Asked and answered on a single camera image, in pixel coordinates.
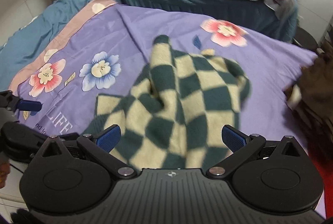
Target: cable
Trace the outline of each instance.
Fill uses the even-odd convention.
[[[13,167],[14,169],[18,170],[19,172],[21,172],[22,174],[24,173],[22,170],[18,169],[17,167],[15,167],[13,164],[10,164],[11,167]]]

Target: flower print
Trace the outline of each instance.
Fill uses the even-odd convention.
[[[228,47],[231,44],[246,46],[246,39],[242,37],[247,32],[239,26],[228,21],[209,19],[201,24],[201,28],[209,33],[213,33],[210,38],[212,42]]]
[[[49,59],[56,53],[58,52],[58,49],[50,49],[48,50],[45,55],[44,55],[44,62],[47,63]]]
[[[92,7],[92,11],[94,14],[99,14],[104,10],[106,7],[103,4],[95,3]]]
[[[96,54],[91,63],[84,64],[79,77],[84,77],[82,90],[90,91],[94,86],[97,89],[109,89],[121,72],[119,55],[108,56],[106,52]]]
[[[45,92],[53,91],[62,81],[59,75],[66,65],[66,60],[62,59],[54,64],[47,63],[40,68],[37,75],[32,75],[29,84],[33,86],[29,95],[37,97],[45,88]]]

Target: blue bedding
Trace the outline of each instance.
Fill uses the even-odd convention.
[[[31,24],[14,33],[0,52],[0,91],[7,90],[15,74],[33,62],[90,1],[57,0]]]

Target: blue flower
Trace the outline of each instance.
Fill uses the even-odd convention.
[[[115,82],[116,77],[121,72],[119,55],[108,56],[106,52],[94,55],[91,63],[84,64],[80,70],[79,77],[84,77],[82,90],[90,91],[94,86],[97,89],[109,89]]]

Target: purple bedsheet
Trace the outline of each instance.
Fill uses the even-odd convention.
[[[63,59],[66,61],[59,73],[62,77],[60,85],[51,92],[43,91],[35,98],[29,95],[32,89],[29,80],[19,86],[20,97],[43,103],[42,110],[35,116],[30,115],[27,120],[20,114],[20,121],[46,135],[81,133],[94,116],[97,94],[126,95],[149,61],[153,39],[165,34],[170,37],[174,49],[199,54],[203,49],[213,48],[216,55],[239,62],[252,85],[251,94],[242,106],[242,132],[248,135],[259,133],[268,140],[294,135],[306,148],[306,141],[285,104],[283,89],[298,78],[300,66],[311,64],[315,54],[247,29],[249,34],[244,36],[247,46],[221,47],[210,40],[211,33],[200,27],[207,19],[209,17],[205,15],[124,5],[113,5],[103,10],[88,20],[71,37],[66,47],[48,61],[50,64]],[[193,44],[196,36],[201,41],[201,50]],[[84,77],[88,67],[84,65],[96,63],[92,61],[94,56],[103,51],[109,57],[113,76],[116,76],[109,89],[102,87],[112,84],[113,76],[97,84],[94,84],[94,77]],[[75,78],[64,87],[64,82],[74,72]],[[323,201],[317,211],[325,216]]]

